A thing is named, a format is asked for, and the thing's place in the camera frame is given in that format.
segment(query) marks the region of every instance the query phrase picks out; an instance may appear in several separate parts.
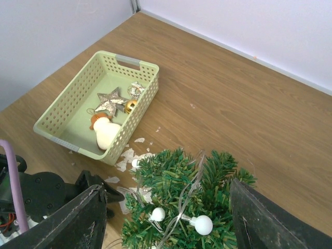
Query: gold bell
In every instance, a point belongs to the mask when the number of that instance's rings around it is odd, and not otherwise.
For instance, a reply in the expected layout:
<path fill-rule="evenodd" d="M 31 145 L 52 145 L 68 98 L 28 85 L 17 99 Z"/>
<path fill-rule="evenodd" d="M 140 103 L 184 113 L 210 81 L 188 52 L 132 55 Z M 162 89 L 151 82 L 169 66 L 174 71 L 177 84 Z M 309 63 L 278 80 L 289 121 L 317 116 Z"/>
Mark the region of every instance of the gold bell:
<path fill-rule="evenodd" d="M 124 107 L 124 110 L 126 111 L 126 113 L 130 113 L 131 110 L 134 109 L 135 105 L 137 104 L 137 100 L 130 100 L 126 103 L 126 106 Z"/>

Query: brown floor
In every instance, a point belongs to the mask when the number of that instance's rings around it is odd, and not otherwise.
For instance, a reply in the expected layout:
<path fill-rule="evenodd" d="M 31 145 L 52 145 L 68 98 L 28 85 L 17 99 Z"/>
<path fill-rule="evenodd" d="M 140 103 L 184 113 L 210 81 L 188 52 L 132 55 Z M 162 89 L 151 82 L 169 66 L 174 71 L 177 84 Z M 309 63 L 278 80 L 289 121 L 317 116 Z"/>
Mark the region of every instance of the brown floor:
<path fill-rule="evenodd" d="M 159 92 L 130 141 L 137 154 L 147 147 L 227 150 L 258 178 L 263 195 L 332 236 L 332 96 L 141 13 L 0 114 L 0 137 L 28 161 L 29 172 L 53 171 L 73 182 L 88 169 L 135 186 L 128 172 L 68 154 L 32 131 L 98 50 L 160 66 Z M 139 137 L 145 144 L 134 143 Z M 123 216 L 115 210 L 107 241 L 120 233 Z"/>

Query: plastic basket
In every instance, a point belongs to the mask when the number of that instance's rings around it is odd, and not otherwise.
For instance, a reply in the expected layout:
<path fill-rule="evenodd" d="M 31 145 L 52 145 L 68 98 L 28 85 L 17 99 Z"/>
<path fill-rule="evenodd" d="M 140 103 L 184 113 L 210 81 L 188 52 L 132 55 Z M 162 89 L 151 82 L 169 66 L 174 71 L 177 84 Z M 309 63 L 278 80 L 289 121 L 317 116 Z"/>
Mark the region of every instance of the plastic basket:
<path fill-rule="evenodd" d="M 114 165 L 158 91 L 158 76 L 159 67 L 155 64 L 98 51 L 38 119 L 33 129 L 72 151 Z M 130 114 L 116 111 L 112 122 L 120 124 L 121 129 L 108 150 L 100 151 L 95 132 L 89 129 L 91 115 L 87 109 L 95 109 L 100 104 L 97 93 L 110 93 L 116 87 L 120 87 L 121 97 L 130 99 L 127 89 L 134 81 L 138 81 L 145 91 Z"/>

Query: artificial christmas tree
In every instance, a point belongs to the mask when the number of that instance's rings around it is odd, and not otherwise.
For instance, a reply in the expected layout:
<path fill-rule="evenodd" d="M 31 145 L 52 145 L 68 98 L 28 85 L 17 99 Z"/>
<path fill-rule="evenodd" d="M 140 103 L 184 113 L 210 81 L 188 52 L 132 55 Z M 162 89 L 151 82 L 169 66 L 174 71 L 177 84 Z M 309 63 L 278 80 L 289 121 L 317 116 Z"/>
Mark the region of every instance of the artificial christmas tree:
<path fill-rule="evenodd" d="M 122 245 L 142 248 L 237 248 L 229 199 L 234 178 L 255 179 L 237 169 L 229 153 L 212 151 L 194 158 L 181 149 L 164 150 L 139 162 L 134 172 L 152 202 L 127 195 L 132 220 L 122 229 Z"/>

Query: wall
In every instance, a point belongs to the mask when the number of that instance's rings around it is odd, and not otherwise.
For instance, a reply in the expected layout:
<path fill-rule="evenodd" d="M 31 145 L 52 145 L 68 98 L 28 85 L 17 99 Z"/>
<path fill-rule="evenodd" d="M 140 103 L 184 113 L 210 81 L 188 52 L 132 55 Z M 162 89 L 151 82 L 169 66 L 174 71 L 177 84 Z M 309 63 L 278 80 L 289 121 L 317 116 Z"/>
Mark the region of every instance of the wall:
<path fill-rule="evenodd" d="M 332 95 L 332 2 L 140 0 L 143 12 Z"/>
<path fill-rule="evenodd" d="M 130 0 L 2 1 L 0 111 L 130 16 Z"/>

